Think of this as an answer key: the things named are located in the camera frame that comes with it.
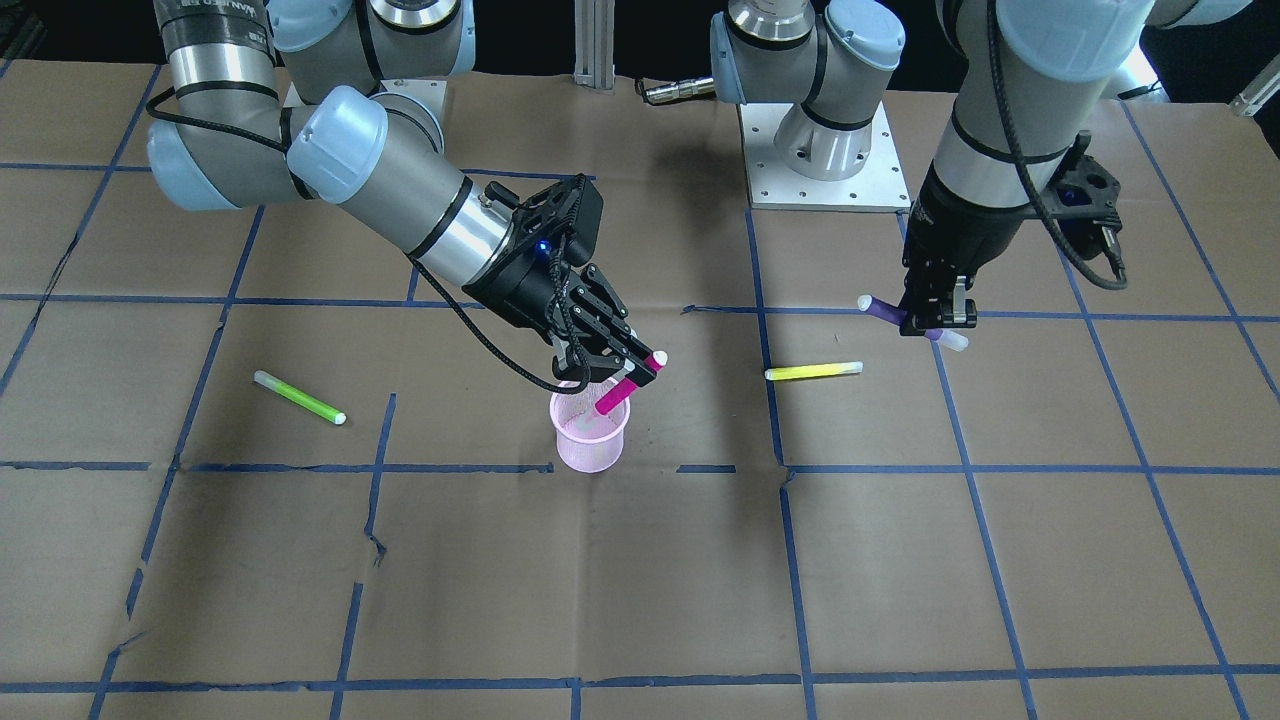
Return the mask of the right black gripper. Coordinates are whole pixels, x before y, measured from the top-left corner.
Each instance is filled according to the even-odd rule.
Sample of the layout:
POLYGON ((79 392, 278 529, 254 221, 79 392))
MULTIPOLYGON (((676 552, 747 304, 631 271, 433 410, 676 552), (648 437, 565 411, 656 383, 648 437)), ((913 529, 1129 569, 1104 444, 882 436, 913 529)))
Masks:
POLYGON ((628 311, 593 264, 604 200, 588 176, 573 176, 518 199, 493 181, 480 199, 509 225, 489 265, 466 295, 549 345, 576 340, 586 352, 559 352, 559 387, 609 379, 637 388, 657 378, 657 359, 630 328, 628 311))

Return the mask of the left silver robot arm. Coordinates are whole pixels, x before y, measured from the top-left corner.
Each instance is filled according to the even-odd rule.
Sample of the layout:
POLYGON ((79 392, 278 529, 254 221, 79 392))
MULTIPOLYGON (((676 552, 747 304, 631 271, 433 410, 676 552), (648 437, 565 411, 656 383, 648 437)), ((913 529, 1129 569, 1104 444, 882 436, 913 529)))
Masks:
MULTIPOLYGON (((941 28, 966 74, 911 206, 904 336, 972 328, 978 270, 1037 219, 1092 284, 1128 286, 1115 178, 1087 154, 1084 123, 1146 28, 1206 26, 1242 1, 940 1, 941 28)), ((710 20, 723 102, 785 102, 777 150, 822 181, 851 176, 905 49, 902 22, 877 1, 731 1, 710 20)))

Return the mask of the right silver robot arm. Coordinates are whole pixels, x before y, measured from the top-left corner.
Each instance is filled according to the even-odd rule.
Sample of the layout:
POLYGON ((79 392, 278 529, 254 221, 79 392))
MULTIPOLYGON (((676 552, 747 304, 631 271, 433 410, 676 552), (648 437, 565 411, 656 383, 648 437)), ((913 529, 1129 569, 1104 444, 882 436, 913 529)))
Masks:
POLYGON ((156 1, 178 111, 147 105, 148 163, 191 211, 320 199, 554 351, 552 389, 655 379, 654 352, 593 263, 586 176, 521 199, 445 159, 442 124, 397 79, 474 67, 470 1, 156 1))

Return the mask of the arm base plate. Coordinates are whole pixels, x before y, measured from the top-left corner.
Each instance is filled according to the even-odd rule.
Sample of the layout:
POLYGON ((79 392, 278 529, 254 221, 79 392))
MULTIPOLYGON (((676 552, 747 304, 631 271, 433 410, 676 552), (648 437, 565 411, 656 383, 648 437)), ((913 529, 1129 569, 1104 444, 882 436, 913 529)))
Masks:
POLYGON ((444 78, 384 79, 379 91, 372 96, 392 94, 412 97, 417 104, 428 108, 439 122, 444 120, 445 110, 449 106, 449 83, 444 78))
POLYGON ((911 199, 883 105, 869 124, 841 131, 786 102, 739 106, 754 209, 895 213, 911 199))

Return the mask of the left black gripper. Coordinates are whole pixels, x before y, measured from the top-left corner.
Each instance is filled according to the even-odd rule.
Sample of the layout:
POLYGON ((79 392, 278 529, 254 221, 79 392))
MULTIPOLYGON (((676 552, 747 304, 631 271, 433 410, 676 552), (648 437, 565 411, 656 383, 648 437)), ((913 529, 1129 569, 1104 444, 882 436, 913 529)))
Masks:
MULTIPOLYGON (((1103 250, 1105 228, 1121 229, 1120 183, 1106 170, 1068 170, 1039 199, 1071 250, 1091 260, 1103 250)), ((929 170, 908 222, 904 264, 908 268, 899 304, 906 316, 902 336, 940 328, 973 328, 977 306, 965 302, 965 316, 954 319, 954 288, 963 277, 972 286, 980 266, 1001 255, 1023 222, 1037 218, 1034 206, 983 208, 947 190, 929 170)))

